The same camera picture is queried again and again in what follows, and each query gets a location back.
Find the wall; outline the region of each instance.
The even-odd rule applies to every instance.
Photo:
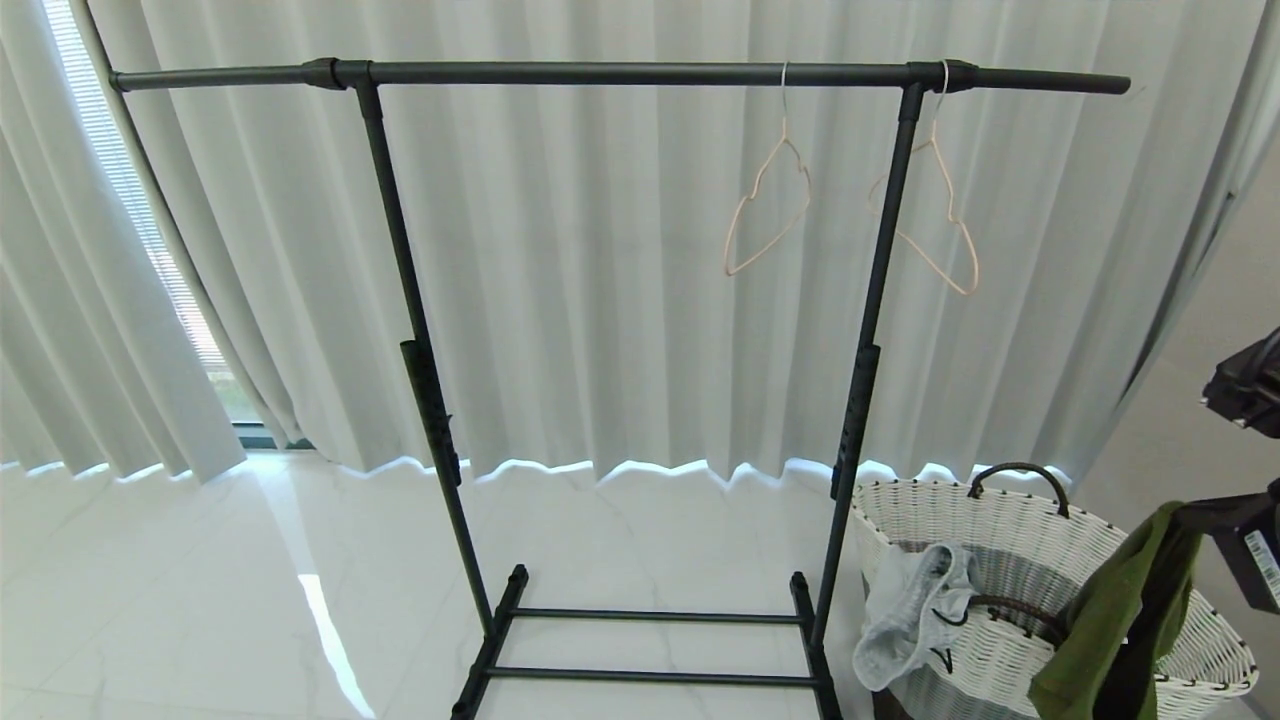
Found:
[[[1198,405],[1215,365],[1280,324],[1280,142],[1274,142],[1203,283],[1075,501],[1132,529],[1165,500],[1258,492],[1280,477],[1280,439]],[[1280,616],[1249,609],[1212,544],[1199,589],[1253,648],[1251,705],[1280,717]]]

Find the black metal garment rack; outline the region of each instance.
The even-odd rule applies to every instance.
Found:
[[[902,91],[897,115],[897,138],[893,142],[893,156],[890,163],[884,208],[876,240],[840,451],[832,474],[832,496],[836,500],[836,509],[831,521],[831,537],[827,543],[818,605],[814,607],[809,597],[809,584],[804,575],[795,573],[791,575],[795,614],[786,615],[521,607],[520,596],[529,583],[529,571],[524,565],[516,565],[507,579],[507,588],[497,609],[490,609],[480,575],[480,564],[476,560],[475,546],[471,542],[471,533],[462,510],[462,501],[458,497],[458,487],[462,484],[458,456],[453,450],[449,434],[449,415],[444,407],[444,395],[440,389],[440,378],[426,325],[426,311],[422,307],[417,275],[413,270],[413,256],[404,227],[404,214],[396,184],[392,154],[387,143],[387,131],[383,127],[383,109],[378,87],[381,85],[777,86],[782,81],[782,63],[376,63],[321,58],[300,65],[145,73],[113,70],[110,73],[111,86],[118,92],[241,85],[311,85],[339,91],[355,88],[360,100],[360,111],[365,118],[369,147],[378,174],[378,187],[381,191],[387,225],[390,231],[392,249],[396,252],[404,302],[408,306],[413,328],[413,340],[402,342],[401,351],[404,356],[404,366],[408,372],[413,397],[417,401],[419,414],[426,430],[431,460],[440,480],[440,491],[444,493],[453,534],[458,542],[462,565],[471,585],[476,612],[480,616],[480,625],[484,628],[480,652],[471,666],[457,703],[452,707],[453,720],[475,716],[485,688],[494,678],[810,688],[818,701],[818,714],[823,720],[841,717],[823,638],[827,630],[827,619],[831,615],[836,569],[840,565],[840,552],[852,501],[854,470],[861,455],[863,436],[870,411],[872,388],[881,352],[879,346],[874,342],[876,324],[884,295],[890,251],[893,246],[893,232],[902,204],[902,190],[906,182],[911,143],[915,138],[915,124],[920,117],[925,92],[943,91],[945,70],[941,61],[899,65],[804,63],[786,65],[786,83],[792,87],[897,87]],[[984,69],[960,60],[947,60],[946,73],[948,76],[946,92],[992,87],[1121,95],[1129,88],[1129,78],[1126,77]],[[801,632],[801,642],[809,661],[809,674],[791,676],[504,666],[499,664],[503,641],[507,638],[512,620],[517,618],[794,625]]]

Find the clothing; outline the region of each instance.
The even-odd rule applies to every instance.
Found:
[[[1156,720],[1152,675],[1181,632],[1201,542],[1174,521],[1181,505],[1160,506],[1062,611],[1068,638],[1027,693],[1041,717]]]
[[[974,589],[977,562],[960,544],[936,543],[923,552],[890,546],[867,593],[863,637],[854,673],[870,691],[924,665],[931,651],[951,647],[960,633],[934,614],[960,621]]]

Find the laundry basket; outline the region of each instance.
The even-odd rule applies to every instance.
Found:
[[[983,493],[982,482],[1004,470],[1038,473],[1053,486],[1057,501],[1007,491]],[[977,557],[982,592],[1014,601],[970,607],[950,657],[931,656],[924,667],[891,685],[916,720],[1036,717],[1027,689],[1055,651],[1055,633],[1042,618],[1065,607],[1126,537],[1097,515],[1068,505],[1057,479],[1027,462],[995,465],[969,486],[859,484],[851,519],[868,583],[891,543],[916,552],[934,542],[959,542]],[[1043,612],[1007,607],[1019,602]],[[1203,717],[1248,693],[1258,675],[1248,646],[1196,591],[1181,634],[1157,670],[1161,719]]]

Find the olive green garment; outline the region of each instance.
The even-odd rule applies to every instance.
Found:
[[[1172,521],[1181,506],[1161,505],[1062,611],[1066,641],[1027,693],[1041,717],[1156,719],[1156,660],[1181,632],[1201,541]]]

